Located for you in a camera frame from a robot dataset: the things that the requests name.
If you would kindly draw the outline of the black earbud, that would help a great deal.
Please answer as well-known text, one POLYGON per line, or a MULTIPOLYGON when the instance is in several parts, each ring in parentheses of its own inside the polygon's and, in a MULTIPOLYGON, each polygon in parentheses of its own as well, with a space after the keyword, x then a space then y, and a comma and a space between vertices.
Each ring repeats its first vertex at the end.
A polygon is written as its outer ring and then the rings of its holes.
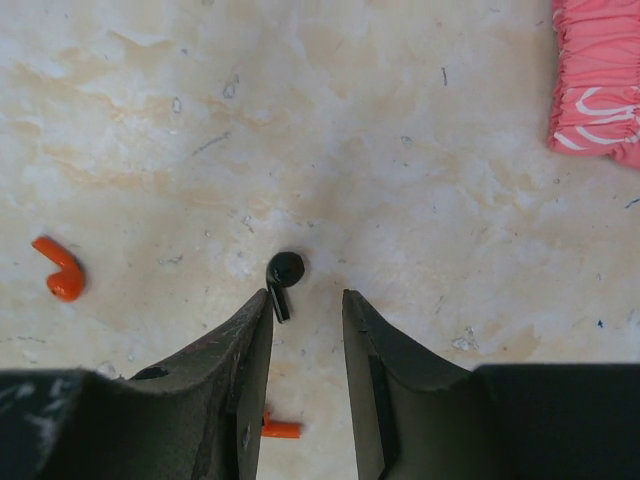
POLYGON ((272 297, 276 320, 280 324, 290 319, 285 290, 297 284, 304 273, 302 256, 291 251, 277 253, 266 267, 266 286, 272 297))

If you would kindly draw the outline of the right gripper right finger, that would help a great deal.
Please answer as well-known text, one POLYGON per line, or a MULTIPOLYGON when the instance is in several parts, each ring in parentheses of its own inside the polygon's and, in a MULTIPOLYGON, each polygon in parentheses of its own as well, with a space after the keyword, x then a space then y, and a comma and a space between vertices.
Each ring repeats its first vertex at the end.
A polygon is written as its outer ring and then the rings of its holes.
POLYGON ((342 321, 361 479, 477 479, 478 388, 468 371, 346 290, 342 321))

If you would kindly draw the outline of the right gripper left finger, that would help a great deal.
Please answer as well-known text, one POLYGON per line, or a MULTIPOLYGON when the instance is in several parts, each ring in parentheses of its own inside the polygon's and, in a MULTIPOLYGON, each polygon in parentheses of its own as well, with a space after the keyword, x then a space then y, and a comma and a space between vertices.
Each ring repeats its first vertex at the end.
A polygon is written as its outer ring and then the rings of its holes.
POLYGON ((256 477, 272 339, 272 302, 260 289, 214 330, 128 380, 150 422, 136 478, 256 477))

